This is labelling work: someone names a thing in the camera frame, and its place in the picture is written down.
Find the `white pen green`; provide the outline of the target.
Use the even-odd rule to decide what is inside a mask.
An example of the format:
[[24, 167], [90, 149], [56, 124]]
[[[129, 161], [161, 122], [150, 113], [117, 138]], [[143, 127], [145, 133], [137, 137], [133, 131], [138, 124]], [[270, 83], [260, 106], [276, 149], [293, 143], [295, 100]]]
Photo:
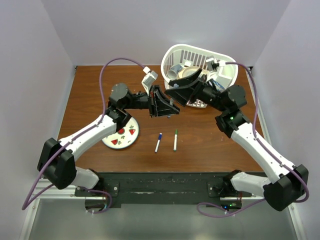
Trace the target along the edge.
[[177, 151], [177, 146], [178, 146], [178, 134], [174, 135], [174, 142], [173, 142], [173, 151]]

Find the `white pen blue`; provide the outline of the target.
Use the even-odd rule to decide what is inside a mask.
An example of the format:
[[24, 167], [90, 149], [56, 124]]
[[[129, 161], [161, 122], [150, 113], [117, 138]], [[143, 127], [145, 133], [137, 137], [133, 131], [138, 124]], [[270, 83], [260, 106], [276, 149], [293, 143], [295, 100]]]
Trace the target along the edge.
[[161, 142], [161, 139], [159, 138], [159, 139], [157, 140], [157, 143], [156, 143], [156, 146], [155, 146], [155, 150], [154, 150], [155, 153], [158, 152], [158, 149], [159, 149], [159, 146], [160, 146], [160, 142]]

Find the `purple capped pen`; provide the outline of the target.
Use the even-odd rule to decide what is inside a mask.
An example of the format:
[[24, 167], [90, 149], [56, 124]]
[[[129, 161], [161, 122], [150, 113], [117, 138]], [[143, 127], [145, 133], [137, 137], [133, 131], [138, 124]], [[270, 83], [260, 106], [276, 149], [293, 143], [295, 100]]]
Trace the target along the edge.
[[170, 114], [167, 115], [167, 118], [170, 118], [172, 115], [172, 112], [173, 112], [173, 106], [174, 106], [174, 99], [173, 98], [170, 99], [169, 104], [170, 104]]

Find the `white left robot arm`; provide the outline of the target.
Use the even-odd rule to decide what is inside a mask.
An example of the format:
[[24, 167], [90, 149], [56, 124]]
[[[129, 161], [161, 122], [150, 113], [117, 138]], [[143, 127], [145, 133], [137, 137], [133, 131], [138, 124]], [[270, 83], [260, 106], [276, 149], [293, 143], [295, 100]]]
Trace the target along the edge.
[[124, 83], [112, 87], [107, 108], [92, 123], [78, 132], [43, 146], [37, 169], [57, 189], [70, 185], [84, 187], [92, 196], [99, 196], [104, 184], [96, 172], [76, 167], [76, 161], [89, 148], [123, 129], [131, 119], [128, 109], [147, 109], [151, 117], [178, 115], [180, 108], [170, 103], [159, 85], [149, 92], [132, 93]]

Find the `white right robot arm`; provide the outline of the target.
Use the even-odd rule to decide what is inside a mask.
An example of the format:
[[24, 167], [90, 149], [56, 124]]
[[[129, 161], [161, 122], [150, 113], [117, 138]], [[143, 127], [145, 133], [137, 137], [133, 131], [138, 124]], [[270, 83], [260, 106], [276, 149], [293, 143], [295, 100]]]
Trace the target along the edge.
[[263, 169], [265, 177], [234, 170], [224, 178], [223, 192], [230, 197], [238, 192], [263, 197], [276, 211], [282, 211], [300, 197], [308, 199], [309, 171], [304, 165], [296, 166], [277, 152], [255, 129], [243, 114], [247, 104], [242, 86], [232, 85], [224, 91], [208, 82], [201, 71], [172, 80], [165, 93], [180, 105], [200, 100], [221, 112], [215, 117], [218, 129], [239, 144]]

